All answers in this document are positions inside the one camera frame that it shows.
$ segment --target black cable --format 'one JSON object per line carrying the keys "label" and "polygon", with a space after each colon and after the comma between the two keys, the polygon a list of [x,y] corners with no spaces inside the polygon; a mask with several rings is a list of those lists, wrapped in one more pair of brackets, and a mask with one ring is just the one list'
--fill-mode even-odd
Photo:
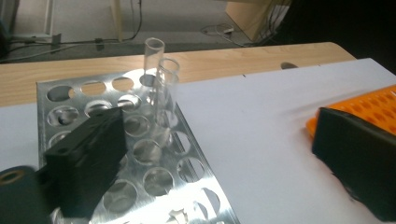
{"label": "black cable", "polygon": [[[136,32],[134,32],[134,35],[133,35],[133,36],[131,36],[131,37],[127,38],[127,39],[123,39],[122,41],[133,40],[133,39],[136,38],[136,36],[137,36],[137,35],[139,34],[139,32],[140,32],[140,29],[141,29],[142,23],[143,23],[142,0],[139,0],[138,4],[139,4],[139,25],[138,25],[138,27],[137,27],[137,30],[136,30]],[[12,52],[12,51],[15,51],[15,50],[18,50],[18,49],[30,48],[30,47],[51,46],[51,45],[53,45],[53,46],[59,46],[59,45],[73,45],[73,46],[68,46],[68,47],[60,48],[60,49],[53,49],[53,50],[45,51],[45,52],[42,52],[42,53],[34,54],[34,55],[32,55],[32,56],[26,56],[26,57],[21,57],[21,58],[16,58],[16,59],[5,59],[5,60],[0,61],[0,63],[6,63],[6,62],[12,62],[12,61],[17,61],[17,60],[22,60],[22,59],[31,58],[31,57],[35,57],[35,56],[39,56],[39,55],[42,55],[42,54],[51,53],[51,52],[55,52],[55,51],[60,51],[60,50],[64,50],[64,49],[71,49],[71,48],[73,48],[73,47],[77,47],[78,45],[81,45],[81,46],[84,46],[84,45],[103,45],[103,44],[111,44],[111,43],[113,43],[113,44],[124,44],[124,42],[121,42],[121,43],[118,43],[118,42],[119,42],[118,39],[101,39],[101,42],[97,42],[96,40],[85,40],[85,41],[62,42],[62,43],[58,43],[58,44],[56,44],[56,45],[53,45],[53,44],[51,44],[51,43],[46,43],[46,42],[36,42],[36,41],[14,41],[14,42],[11,42],[11,45],[12,45],[12,44],[22,44],[22,43],[27,44],[27,45],[25,45],[25,46],[20,46],[20,47],[16,47],[16,48],[14,48],[14,49],[10,49],[10,50],[7,51],[7,55],[8,55],[10,52]]]}

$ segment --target white table surface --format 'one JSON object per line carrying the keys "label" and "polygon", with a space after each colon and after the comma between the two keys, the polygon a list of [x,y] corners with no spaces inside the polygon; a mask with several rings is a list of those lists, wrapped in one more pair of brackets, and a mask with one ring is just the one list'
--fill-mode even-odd
{"label": "white table surface", "polygon": [[[365,59],[180,84],[177,100],[241,223],[373,224],[311,153],[304,124],[320,106],[394,83]],[[36,117],[36,104],[0,107],[0,170],[37,167]]]}

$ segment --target floor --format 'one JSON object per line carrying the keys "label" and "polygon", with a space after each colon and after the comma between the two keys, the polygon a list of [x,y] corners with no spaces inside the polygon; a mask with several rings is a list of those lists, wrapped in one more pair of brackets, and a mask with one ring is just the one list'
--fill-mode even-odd
{"label": "floor", "polygon": [[[226,2],[218,0],[142,0],[142,24],[139,27],[138,0],[120,0],[122,8],[122,43],[117,39],[110,0],[21,0],[13,35],[23,42],[27,37],[50,43],[88,41],[85,44],[61,44],[25,47],[14,44],[13,50],[0,63],[24,63],[80,58],[142,54],[144,41],[157,37],[165,42],[165,52],[240,48],[251,43],[225,12]],[[222,32],[234,28],[229,39]],[[94,45],[95,39],[105,40]]]}

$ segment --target rack hole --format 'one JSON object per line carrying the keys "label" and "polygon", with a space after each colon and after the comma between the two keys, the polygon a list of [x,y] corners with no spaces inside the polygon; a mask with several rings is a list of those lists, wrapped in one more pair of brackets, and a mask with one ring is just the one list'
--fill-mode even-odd
{"label": "rack hole", "polygon": [[113,88],[117,91],[130,91],[134,82],[128,77],[119,77],[111,82]]}
{"label": "rack hole", "polygon": [[219,196],[210,189],[204,188],[204,192],[207,196],[207,199],[210,201],[213,211],[217,215],[220,210],[220,199]]}
{"label": "rack hole", "polygon": [[121,214],[128,211],[136,202],[137,192],[135,187],[125,181],[116,182],[105,193],[103,204],[107,211]]}
{"label": "rack hole", "polygon": [[105,83],[99,81],[86,83],[81,87],[82,93],[88,96],[100,95],[105,90],[106,90]]}
{"label": "rack hole", "polygon": [[166,195],[173,188],[173,177],[163,168],[153,168],[145,175],[144,188],[151,196]]}
{"label": "rack hole", "polygon": [[196,211],[196,213],[202,213],[202,217],[201,219],[203,220],[208,220],[208,213],[206,210],[206,207],[203,206],[201,203],[198,202],[194,202],[194,210]]}
{"label": "rack hole", "polygon": [[70,134],[69,131],[61,132],[53,135],[49,140],[49,148],[55,146],[55,144],[57,144],[59,141],[64,139],[68,134]]}
{"label": "rack hole", "polygon": [[153,87],[155,76],[150,74],[145,74],[139,78],[139,81],[145,87]]}
{"label": "rack hole", "polygon": [[385,117],[378,114],[378,113],[374,113],[374,116],[376,119],[378,119],[379,121],[386,121]]}
{"label": "rack hole", "polygon": [[376,123],[376,120],[373,119],[372,117],[367,117],[366,120],[369,121],[369,122],[372,123],[372,124],[375,124],[375,123]]}
{"label": "rack hole", "polygon": [[73,123],[78,118],[78,111],[72,106],[59,106],[52,109],[47,115],[51,126],[59,127]]}
{"label": "rack hole", "polygon": [[99,115],[104,110],[110,109],[112,107],[111,103],[107,101],[91,101],[85,106],[85,114],[88,117],[93,117]]}
{"label": "rack hole", "polygon": [[135,95],[124,95],[118,101],[118,106],[122,107],[123,111],[131,112],[139,108],[142,104],[142,100]]}
{"label": "rack hole", "polygon": [[173,132],[170,134],[169,147],[173,148],[176,153],[188,152],[191,148],[190,138],[182,132]]}
{"label": "rack hole", "polygon": [[141,136],[149,131],[149,121],[145,117],[130,117],[125,121],[124,129],[131,136]]}
{"label": "rack hole", "polygon": [[194,183],[204,176],[205,170],[200,161],[187,158],[177,164],[177,172],[182,180]]}
{"label": "rack hole", "polygon": [[376,99],[369,98],[368,100],[369,100],[370,104],[379,106],[379,102]]}
{"label": "rack hole", "polygon": [[69,86],[58,86],[49,90],[47,99],[52,102],[61,102],[73,98],[75,95],[73,88]]}
{"label": "rack hole", "polygon": [[393,116],[393,114],[390,111],[388,111],[386,109],[382,109],[382,113],[384,115],[388,116],[389,118],[394,119],[394,116]]}
{"label": "rack hole", "polygon": [[371,106],[369,103],[365,102],[365,101],[361,101],[361,105],[366,108],[366,109],[371,109]]}
{"label": "rack hole", "polygon": [[134,144],[134,157],[145,164],[158,162],[162,152],[158,144],[152,140],[142,140]]}
{"label": "rack hole", "polygon": [[362,109],[359,105],[351,104],[351,106],[352,106],[352,109],[358,113],[360,113],[362,111]]}

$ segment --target wooden table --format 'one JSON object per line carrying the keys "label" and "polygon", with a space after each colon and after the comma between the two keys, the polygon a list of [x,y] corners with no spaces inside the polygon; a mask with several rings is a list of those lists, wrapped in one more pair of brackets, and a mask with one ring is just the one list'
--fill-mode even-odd
{"label": "wooden table", "polygon": [[[356,60],[334,43],[165,53],[180,63],[180,82]],[[144,57],[122,56],[43,63],[0,64],[0,106],[33,103],[37,81],[123,72],[143,67]]]}

